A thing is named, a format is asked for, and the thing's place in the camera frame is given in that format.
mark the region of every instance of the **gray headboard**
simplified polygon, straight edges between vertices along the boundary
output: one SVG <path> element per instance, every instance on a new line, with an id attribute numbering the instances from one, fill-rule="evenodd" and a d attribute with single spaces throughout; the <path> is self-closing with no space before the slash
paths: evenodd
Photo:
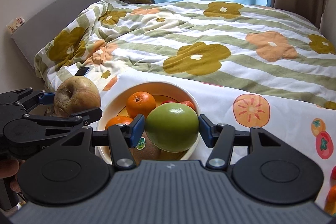
<path id="1" fill-rule="evenodd" d="M 98 1 L 100 0 L 56 0 L 27 20 L 12 38 L 34 68 L 34 57 L 38 51 L 53 40 L 81 11 Z"/>

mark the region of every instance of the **human hand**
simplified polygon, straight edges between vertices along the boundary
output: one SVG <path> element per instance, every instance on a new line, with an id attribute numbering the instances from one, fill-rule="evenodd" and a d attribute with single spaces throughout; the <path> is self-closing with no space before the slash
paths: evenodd
<path id="1" fill-rule="evenodd" d="M 9 178 L 15 175 L 15 178 L 10 182 L 10 188 L 15 192 L 21 192 L 19 184 L 17 183 L 17 172 L 24 160 L 0 160 L 0 179 Z"/>

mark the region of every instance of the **bowl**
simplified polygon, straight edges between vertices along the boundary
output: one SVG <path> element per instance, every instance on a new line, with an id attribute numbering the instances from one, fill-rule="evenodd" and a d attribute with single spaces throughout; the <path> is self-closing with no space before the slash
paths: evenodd
<path id="1" fill-rule="evenodd" d="M 97 124 L 97 130 L 105 130 L 105 125 L 112 117 L 115 116 L 127 116 L 126 102 L 127 99 L 138 91 L 148 92 L 153 95 L 157 106 L 161 105 L 162 102 L 173 99 L 177 102 L 190 101 L 195 106 L 196 114 L 200 114 L 200 108 L 194 99 L 194 97 L 181 88 L 180 86 L 173 85 L 168 82 L 144 82 L 139 85 L 135 85 L 114 98 L 103 111 L 103 115 Z M 158 160 L 187 160 L 194 152 L 198 142 L 200 141 L 201 135 L 198 133 L 197 140 L 188 150 L 180 153 L 170 153 L 167 151 L 161 151 Z M 107 164 L 112 164 L 110 149 L 108 146 L 98 146 L 98 151 Z"/>

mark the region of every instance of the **floral bedding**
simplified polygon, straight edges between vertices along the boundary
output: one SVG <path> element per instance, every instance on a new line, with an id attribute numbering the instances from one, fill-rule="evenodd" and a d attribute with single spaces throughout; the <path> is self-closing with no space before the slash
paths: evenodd
<path id="1" fill-rule="evenodd" d="M 129 69 L 336 109 L 336 51 L 299 15 L 257 5 L 184 0 L 92 4 L 35 57 L 50 90 L 89 66 L 103 93 Z"/>

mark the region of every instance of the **kiwi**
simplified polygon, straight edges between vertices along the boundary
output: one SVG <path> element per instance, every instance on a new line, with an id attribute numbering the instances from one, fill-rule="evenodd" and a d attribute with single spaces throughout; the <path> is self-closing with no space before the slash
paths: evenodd
<path id="1" fill-rule="evenodd" d="M 155 146 L 147 137 L 144 132 L 142 137 L 145 139 L 146 145 L 142 150 L 137 148 L 130 148 L 131 154 L 137 165 L 140 164 L 141 160 L 157 160 L 160 157 L 161 149 Z"/>

